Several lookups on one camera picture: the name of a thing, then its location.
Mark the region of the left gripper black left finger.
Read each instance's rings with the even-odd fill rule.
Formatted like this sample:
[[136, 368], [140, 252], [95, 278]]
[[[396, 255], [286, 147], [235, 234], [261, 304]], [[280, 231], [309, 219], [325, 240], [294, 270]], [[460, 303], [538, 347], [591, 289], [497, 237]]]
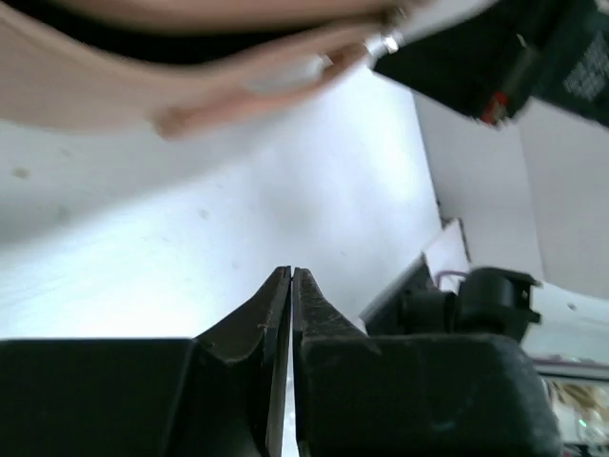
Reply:
[[1, 344], [5, 456], [278, 456], [291, 270], [193, 338]]

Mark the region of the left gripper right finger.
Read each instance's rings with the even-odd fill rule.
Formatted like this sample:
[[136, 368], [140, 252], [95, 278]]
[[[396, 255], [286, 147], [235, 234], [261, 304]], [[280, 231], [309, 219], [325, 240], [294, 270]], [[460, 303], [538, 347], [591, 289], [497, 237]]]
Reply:
[[291, 292], [303, 456], [559, 456], [559, 427], [521, 349], [532, 276], [470, 272], [450, 333], [369, 336], [298, 268]]

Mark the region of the pink hard-shell suitcase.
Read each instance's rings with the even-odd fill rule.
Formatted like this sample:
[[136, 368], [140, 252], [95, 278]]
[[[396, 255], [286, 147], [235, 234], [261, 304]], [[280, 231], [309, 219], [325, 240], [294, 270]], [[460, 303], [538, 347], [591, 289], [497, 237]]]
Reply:
[[1, 116], [181, 136], [281, 109], [366, 60], [417, 1], [5, 1]]

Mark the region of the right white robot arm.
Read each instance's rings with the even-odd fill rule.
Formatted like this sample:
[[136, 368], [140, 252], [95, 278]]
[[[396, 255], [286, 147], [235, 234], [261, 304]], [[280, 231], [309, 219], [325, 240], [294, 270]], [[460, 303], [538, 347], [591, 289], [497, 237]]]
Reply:
[[385, 39], [374, 71], [412, 89], [441, 210], [475, 266], [536, 273], [533, 340], [608, 340], [608, 5], [444, 1]]

